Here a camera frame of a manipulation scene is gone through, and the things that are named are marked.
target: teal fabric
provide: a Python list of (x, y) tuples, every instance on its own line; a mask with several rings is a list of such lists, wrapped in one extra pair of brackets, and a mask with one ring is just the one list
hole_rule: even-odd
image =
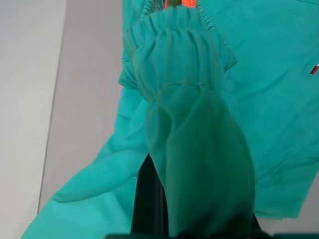
[[(207, 36), (207, 32), (203, 33), (205, 28), (200, 20), (193, 21), (193, 25), (190, 23), (189, 32), (202, 31), (193, 42), (198, 43), (208, 37), (206, 43), (210, 43), (204, 46), (190, 43), (190, 39), (196, 34), (185, 35), (185, 28), (189, 25), (183, 25), (186, 22), (181, 20), (181, 17), (181, 25), (178, 25), (178, 29), (181, 28), (180, 35), (175, 34), (176, 32), (170, 32), (166, 36), (159, 34), (159, 29), (164, 31), (169, 28), (169, 25), (165, 25), (169, 17), (158, 17), (157, 13), (156, 18), (163, 21), (156, 20), (155, 29), (150, 31), (150, 28), (146, 28), (146, 31), (141, 28), (141, 25), (147, 26), (147, 19), (155, 18), (148, 18), (148, 15), (160, 9), (159, 1), (123, 0), (123, 31), (129, 31), (124, 40), (127, 51), (123, 54), (124, 71), (120, 83), (126, 87), (122, 90), (114, 134), (96, 160), (51, 198), (22, 238), (94, 239), (102, 238), (106, 233), (129, 232), (136, 175), (148, 152), (154, 158), (165, 191), (170, 194), (172, 234), (188, 226), (205, 233), (214, 231), (225, 225), (227, 218), (232, 217), (228, 213), (238, 202), (244, 204), (243, 211), (238, 213), (247, 216), (248, 208), (252, 205), (252, 195), (248, 193), (251, 177), (245, 172), (243, 175), (247, 177), (240, 179), (239, 185), (244, 184), (246, 187), (243, 185), (234, 189), (244, 189), (242, 198), (237, 198), (237, 201), (230, 199), (227, 203), (231, 206), (225, 210), (225, 214), (222, 214), (221, 210), (214, 211), (221, 218), (220, 224), (209, 217), (206, 218), (207, 224), (204, 227), (196, 224), (196, 217), (200, 217), (196, 212), (206, 210), (209, 203), (214, 205), (211, 209), (216, 208), (214, 203), (219, 202), (224, 193), (230, 192), (225, 188), (220, 188), (221, 192), (206, 190), (218, 186), (205, 183), (216, 182), (216, 178), (220, 177), (225, 185), (237, 177), (237, 174), (233, 173), (234, 168), (230, 167), (231, 164), (223, 165), (223, 160), (217, 164), (222, 170), (213, 168), (210, 161), (205, 162), (208, 166), (204, 168), (200, 161), (206, 157), (205, 153), (214, 155), (214, 160), (226, 158), (229, 161), (225, 162), (230, 162), (235, 161), (232, 150), (242, 150), (244, 153), (239, 155), (245, 156), (238, 156), (235, 163), (246, 162), (247, 169), (250, 168), (248, 149), (235, 121), (244, 132), (254, 161), (256, 213), (271, 218), (298, 215), (319, 168), (319, 74), (309, 74), (319, 63), (319, 2), (201, 0), (198, 5), (197, 10), (201, 12), (202, 19), (213, 19), (218, 30), (226, 36), (227, 43), (236, 52), (238, 63), (231, 67), (235, 60), (228, 45), (216, 30), (211, 31), (214, 35), (210, 36)], [(138, 32), (145, 33), (147, 38)], [(132, 35), (137, 37), (137, 42), (130, 39)], [(168, 36), (172, 41), (164, 44), (162, 40)], [(189, 80), (189, 86), (184, 85), (183, 90), (182, 84), (179, 83), (167, 87), (167, 83), (176, 82), (178, 78), (187, 77), (187, 74), (181, 74), (179, 71), (179, 75), (177, 69), (172, 68), (173, 65), (163, 64), (165, 55), (160, 54), (159, 46), (154, 45), (151, 48), (148, 44), (152, 39), (158, 39), (162, 49), (173, 52), (172, 56), (178, 65), (182, 65), (188, 55), (199, 60), (190, 65), (190, 68), (196, 66), (195, 68), (200, 70), (197, 73), (190, 71), (190, 75), (194, 77)], [(179, 45), (180, 41), (190, 47)], [(194, 46), (205, 50), (197, 54), (199, 51)], [(206, 49), (214, 52), (212, 59), (216, 65), (203, 73), (197, 63), (207, 67), (212, 60), (201, 60), (208, 52)], [(160, 56), (161, 60), (155, 59), (154, 56)], [(149, 69), (139, 66), (139, 62), (148, 65), (152, 61), (156, 64), (150, 65)], [(170, 74), (177, 76), (177, 79), (170, 78)], [(152, 81), (148, 81), (146, 77), (152, 78)], [(205, 107), (213, 110), (210, 113), (205, 112)], [(181, 115), (174, 112), (176, 108), (179, 108)], [(196, 114), (186, 117), (189, 111)], [(204, 114), (209, 115), (211, 120), (200, 117)], [(170, 130), (156, 131), (157, 125)], [(182, 125), (188, 129), (189, 135), (196, 135), (195, 140), (181, 137), (186, 131)], [(207, 125), (207, 134), (203, 134), (201, 125)], [(236, 132), (236, 137), (223, 137), (230, 135), (230, 129), (231, 132)], [(208, 139), (209, 147), (200, 144), (197, 133), (202, 135), (203, 141), (205, 139), (207, 142)], [(212, 134), (224, 145), (233, 145), (234, 149), (216, 151), (220, 144), (215, 137), (209, 137)], [(180, 144), (172, 143), (176, 137), (181, 138)], [(197, 155), (194, 155), (195, 151), (191, 151), (195, 147), (200, 149), (196, 152)], [(181, 165), (179, 160), (172, 160), (183, 154), (187, 154), (184, 165)], [(239, 170), (245, 168), (244, 164), (236, 166)], [(203, 174), (192, 181), (196, 176), (194, 169), (202, 170)], [(187, 175), (182, 177), (182, 174), (176, 171), (184, 171)], [(221, 171), (226, 171), (227, 174), (221, 175)], [(211, 201), (195, 198), (185, 201), (184, 197), (182, 198), (183, 190), (189, 191), (189, 187), (185, 187), (184, 179), (188, 179), (187, 183), (194, 192), (202, 195), (202, 198), (206, 197), (203, 193), (209, 191)], [(199, 180), (203, 183), (198, 189), (194, 189), (195, 185), (199, 185)], [(200, 204), (197, 204), (197, 207), (202, 207), (195, 212), (189, 211), (189, 206), (196, 203)], [(183, 217), (181, 211), (193, 216)]]

